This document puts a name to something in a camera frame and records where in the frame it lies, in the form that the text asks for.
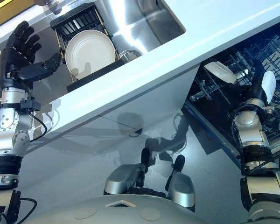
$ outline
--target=white countertop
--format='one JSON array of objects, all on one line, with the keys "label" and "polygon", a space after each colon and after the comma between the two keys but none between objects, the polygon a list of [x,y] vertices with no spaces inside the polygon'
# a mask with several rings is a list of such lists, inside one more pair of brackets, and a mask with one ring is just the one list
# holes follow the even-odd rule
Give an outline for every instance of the white countertop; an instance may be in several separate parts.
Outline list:
[{"label": "white countertop", "polygon": [[165,2],[186,32],[51,102],[43,144],[280,21],[280,0]]}]

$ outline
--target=dishwasher rack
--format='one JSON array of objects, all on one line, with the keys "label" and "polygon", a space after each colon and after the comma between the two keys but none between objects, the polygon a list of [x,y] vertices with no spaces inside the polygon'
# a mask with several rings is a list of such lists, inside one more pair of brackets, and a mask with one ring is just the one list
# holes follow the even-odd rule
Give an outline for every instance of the dishwasher rack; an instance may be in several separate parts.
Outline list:
[{"label": "dishwasher rack", "polygon": [[[231,119],[233,111],[244,101],[241,93],[251,86],[254,75],[252,59],[262,62],[266,71],[272,71],[276,77],[276,90],[270,106],[274,106],[273,116],[267,119],[263,129],[269,141],[280,137],[280,23],[223,51],[214,59],[226,65],[237,77],[237,84],[227,84],[209,73],[203,66],[198,70],[188,95],[188,101],[197,108],[220,97],[227,105],[226,118]],[[238,99],[231,97],[232,92]],[[230,135],[225,126],[225,134]]]}]

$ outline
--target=dish rack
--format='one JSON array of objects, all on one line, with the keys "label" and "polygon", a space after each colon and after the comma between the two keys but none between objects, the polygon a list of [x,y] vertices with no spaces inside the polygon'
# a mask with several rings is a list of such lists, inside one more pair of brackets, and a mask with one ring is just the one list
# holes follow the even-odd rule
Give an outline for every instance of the dish rack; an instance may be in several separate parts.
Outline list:
[{"label": "dish rack", "polygon": [[[70,10],[66,14],[51,21],[50,26],[56,34],[59,52],[61,54],[62,61],[64,64],[66,64],[65,61],[66,48],[70,40],[78,33],[84,30],[94,29],[106,34],[111,40],[111,37],[107,29],[105,28],[104,21],[101,18],[98,9],[94,3],[84,3]],[[101,77],[102,75],[110,72],[111,70],[114,70],[119,66],[123,65],[124,63],[120,59],[116,48],[115,48],[115,53],[116,53],[116,61],[114,63],[100,69],[99,71],[92,73],[91,76],[86,76],[80,80],[77,80],[70,73],[73,83],[67,86],[68,92],[73,91],[74,89],[77,89],[80,86],[98,77]]]},{"label": "dish rack", "polygon": [[[211,101],[220,98],[225,105],[221,109],[222,113],[223,110],[227,111],[225,117],[222,117],[222,122],[226,118],[230,122],[234,109],[244,101],[244,96],[241,93],[251,86],[254,75],[251,61],[252,59],[258,59],[264,65],[265,70],[272,71],[276,77],[276,90],[270,103],[270,106],[274,106],[273,116],[267,119],[264,132],[269,141],[280,137],[280,23],[220,52],[214,56],[214,59],[232,70],[237,77],[237,84],[227,84],[201,66],[190,89],[188,101],[202,111],[201,108],[204,107],[201,106],[202,104],[209,103],[211,105]],[[215,117],[208,115],[207,113],[212,112],[207,110],[202,111],[202,113],[210,118],[210,122]],[[220,122],[219,120],[215,122],[217,125],[215,128],[224,129],[225,135],[228,135],[228,139],[233,141],[231,140],[230,130],[227,130],[230,124],[226,123],[225,127],[222,127],[224,124]]]}]

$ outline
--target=gray floor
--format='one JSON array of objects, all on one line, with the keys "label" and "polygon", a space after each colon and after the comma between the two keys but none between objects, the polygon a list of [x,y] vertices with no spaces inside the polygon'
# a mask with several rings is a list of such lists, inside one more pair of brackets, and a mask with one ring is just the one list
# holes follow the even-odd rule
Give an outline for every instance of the gray floor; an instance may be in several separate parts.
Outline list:
[{"label": "gray floor", "polygon": [[[155,152],[155,164],[149,167],[145,187],[164,191],[167,178],[172,171],[171,157],[175,161],[178,154],[183,154],[186,157],[183,173],[191,177],[196,190],[196,213],[213,224],[236,224],[245,221],[247,212],[241,204],[239,187],[241,175],[237,166],[221,149],[206,154],[191,128],[186,133],[184,149],[172,153],[172,150],[177,150],[170,146],[170,140],[176,133],[173,126],[174,117],[178,126],[180,117],[172,114],[161,122],[145,128],[138,137],[123,138],[112,148],[101,152],[76,154],[72,148],[72,153],[58,152],[55,155],[55,149],[48,146],[29,153],[22,164],[19,190],[22,196],[32,197],[38,201],[38,208],[32,217],[102,195],[107,176],[122,164],[140,162],[140,153],[147,139],[156,138],[168,144],[164,144],[163,148],[158,148]],[[50,169],[49,171],[46,169],[48,165],[50,166],[51,159],[65,168],[58,173],[51,170],[51,174],[46,178],[37,178],[37,175],[50,173]],[[37,182],[31,180],[34,178],[32,174],[36,175]],[[23,217],[30,208],[31,204],[23,203],[20,217]]]}]

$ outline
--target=dishwasher door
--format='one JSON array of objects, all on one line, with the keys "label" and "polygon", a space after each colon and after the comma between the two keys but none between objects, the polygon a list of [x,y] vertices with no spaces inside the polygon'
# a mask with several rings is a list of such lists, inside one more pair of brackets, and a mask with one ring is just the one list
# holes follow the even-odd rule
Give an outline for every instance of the dishwasher door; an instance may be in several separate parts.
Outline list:
[{"label": "dishwasher door", "polygon": [[184,108],[194,115],[221,143],[222,148],[238,165],[239,155],[231,134],[231,118],[254,75],[252,59],[258,59],[266,71],[276,77],[276,90],[269,106],[272,115],[263,125],[272,153],[280,151],[280,23],[213,56],[236,75],[236,84],[226,83],[211,74],[201,63]]}]

